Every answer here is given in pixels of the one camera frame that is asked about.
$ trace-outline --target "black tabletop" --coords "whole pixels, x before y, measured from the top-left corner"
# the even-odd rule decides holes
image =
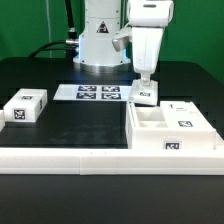
[[[136,75],[75,71],[63,59],[0,62],[0,109],[20,88],[48,90],[35,124],[7,123],[8,147],[126,148],[124,102],[58,102],[59,84],[131,85]],[[224,135],[224,87],[203,68],[160,62],[160,100],[193,101]],[[223,176],[0,175],[0,223],[205,223],[224,220]]]

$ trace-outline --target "white container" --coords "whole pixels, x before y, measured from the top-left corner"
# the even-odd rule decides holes
[[[128,148],[149,151],[210,151],[216,130],[196,106],[185,102],[161,102],[160,107],[135,107],[127,103]]]
[[[4,106],[5,121],[36,122],[47,104],[47,90],[20,89]]]
[[[0,132],[5,126],[5,118],[3,110],[0,110]]]

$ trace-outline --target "printed marker sheet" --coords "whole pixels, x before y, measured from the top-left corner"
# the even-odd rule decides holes
[[[59,85],[54,100],[127,101],[131,86]]]

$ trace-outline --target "robot end effector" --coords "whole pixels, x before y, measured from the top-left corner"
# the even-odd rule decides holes
[[[135,90],[131,95],[135,97],[131,98],[136,98],[138,103],[151,105],[157,103],[157,93],[154,100],[147,99],[146,96],[152,96],[152,91],[155,91],[154,87],[157,86],[150,81],[150,76],[155,72],[164,28],[172,20],[173,8],[172,0],[129,0],[127,7],[129,22],[112,41],[116,51],[126,48],[128,41],[132,42],[133,67],[135,72],[141,73],[141,80],[138,84],[133,83]],[[154,86],[153,90],[147,87],[151,84]]]

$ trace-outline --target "white block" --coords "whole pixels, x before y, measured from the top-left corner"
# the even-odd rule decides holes
[[[3,110],[0,110],[0,132],[5,126],[5,118]]]
[[[161,102],[160,107],[127,104],[126,136],[134,150],[212,151],[216,130],[193,103]]]
[[[127,101],[130,86],[59,85],[54,100]]]
[[[47,90],[20,89],[4,106],[5,121],[36,122],[47,104]]]

